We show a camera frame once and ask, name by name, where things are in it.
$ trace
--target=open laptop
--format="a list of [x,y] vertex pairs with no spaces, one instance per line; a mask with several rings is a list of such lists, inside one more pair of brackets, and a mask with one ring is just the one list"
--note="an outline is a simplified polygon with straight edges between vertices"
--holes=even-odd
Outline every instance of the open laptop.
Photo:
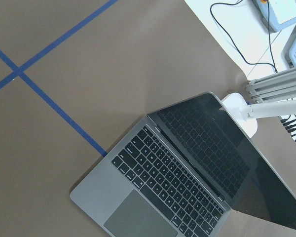
[[296,230],[296,199],[212,93],[142,118],[71,199],[113,237],[214,237],[231,208]]

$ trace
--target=black screen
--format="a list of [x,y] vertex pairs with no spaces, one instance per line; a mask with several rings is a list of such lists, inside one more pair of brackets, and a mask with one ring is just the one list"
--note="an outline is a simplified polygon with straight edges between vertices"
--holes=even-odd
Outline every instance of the black screen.
[[296,199],[215,96],[206,93],[149,117],[232,209],[296,230]]

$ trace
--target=laptop lid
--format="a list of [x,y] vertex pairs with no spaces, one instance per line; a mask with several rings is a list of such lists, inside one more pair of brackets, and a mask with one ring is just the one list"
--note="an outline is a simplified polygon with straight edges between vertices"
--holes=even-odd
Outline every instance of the laptop lid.
[[296,199],[215,95],[148,117],[232,209],[296,230]]

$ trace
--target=keyboard key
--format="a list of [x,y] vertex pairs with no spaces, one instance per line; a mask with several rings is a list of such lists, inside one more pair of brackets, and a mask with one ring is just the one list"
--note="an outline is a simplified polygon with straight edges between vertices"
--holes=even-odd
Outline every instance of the keyboard key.
[[152,136],[152,132],[150,132],[146,126],[143,129],[150,137]]
[[142,189],[140,189],[142,194],[169,220],[174,217],[173,211],[161,201],[161,199],[150,190],[147,185],[144,185]]
[[129,167],[127,166],[127,164],[123,163],[118,170],[122,173],[122,174],[126,174],[127,171],[129,170]]
[[118,168],[123,163],[119,157],[115,157],[111,162],[116,168]]
[[144,139],[145,137],[147,137],[147,134],[145,131],[140,130],[139,133],[137,133],[137,135],[139,136],[140,139]]
[[182,223],[182,221],[179,219],[178,216],[175,216],[173,219],[172,219],[172,224],[175,226],[175,227],[179,227],[180,224]]
[[139,177],[136,177],[133,182],[132,182],[136,188],[140,189],[143,185],[144,185],[144,182],[139,178]]
[[206,234],[199,226],[196,226],[194,233],[197,237],[208,237],[208,234]]
[[128,143],[126,145],[126,150],[128,151],[128,153],[133,157],[133,158],[136,158],[138,155],[139,155],[139,151],[137,150],[137,148],[131,144],[131,143]]
[[179,230],[182,232],[182,234],[184,234],[184,232],[187,230],[186,224],[182,223],[179,227]]
[[135,147],[140,150],[141,148],[143,148],[144,146],[144,143],[140,140],[140,138],[138,136],[135,136],[133,139],[132,139],[132,144],[135,145]]
[[149,178],[147,181],[147,185],[151,188],[154,187],[154,185],[156,184],[156,181],[153,178]]
[[142,154],[140,154],[140,155],[136,158],[136,161],[138,161],[139,164],[143,164],[143,163],[145,163],[146,158],[145,158]]
[[150,175],[146,172],[146,171],[143,171],[143,173],[140,175],[140,178],[146,182],[148,180],[148,178],[150,177]]
[[134,158],[132,158],[124,149],[118,155],[129,167],[131,167],[131,169],[137,164]]
[[188,229],[184,235],[185,237],[192,237],[192,234],[193,232],[190,229]]
[[152,190],[158,195],[161,192],[162,188],[160,185],[156,184]]
[[140,175],[143,172],[143,168],[138,164],[135,166],[134,171],[137,175]]
[[149,174],[150,174],[153,178],[156,177],[158,173],[159,173],[159,172],[158,172],[158,170],[157,170],[155,167],[153,167],[153,168],[149,171]]
[[132,170],[129,170],[125,176],[128,180],[132,181],[136,177],[136,174]]
[[162,190],[161,193],[159,194],[159,197],[164,201],[167,198],[168,194],[166,191]]
[[191,220],[191,217],[189,215],[185,215],[183,218],[183,222],[187,225],[189,223],[189,221]]

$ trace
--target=black cable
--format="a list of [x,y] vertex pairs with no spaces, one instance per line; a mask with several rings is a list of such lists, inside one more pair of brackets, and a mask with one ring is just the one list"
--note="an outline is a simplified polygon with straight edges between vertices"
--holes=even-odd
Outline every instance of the black cable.
[[[233,41],[231,35],[228,33],[228,31],[218,22],[218,20],[215,18],[213,12],[212,12],[212,8],[214,5],[229,5],[229,6],[235,6],[239,3],[241,3],[243,0],[240,0],[239,2],[237,3],[225,3],[225,2],[217,2],[217,3],[214,3],[211,5],[210,7],[210,13],[211,13],[211,16],[212,18],[216,21],[216,23],[223,29],[223,31],[225,31],[225,33],[229,36],[229,38],[231,39],[231,42],[233,43],[233,46],[236,48],[237,52],[240,54],[240,56],[242,57],[242,59],[249,65],[260,65],[260,64],[267,64],[267,65],[270,65],[274,68],[275,72],[277,73],[277,69],[275,67],[275,64],[271,64],[271,63],[249,63],[245,57],[243,56],[243,54],[240,52],[240,50],[238,49],[238,47],[236,46],[235,42]],[[270,27],[269,27],[269,24],[270,24],[270,14],[268,15],[268,35],[269,35],[269,47],[270,47],[270,52],[271,52],[271,57],[272,57],[272,61],[274,63],[274,58],[273,58],[273,53],[272,53],[272,49],[271,49],[271,36],[270,36]]]

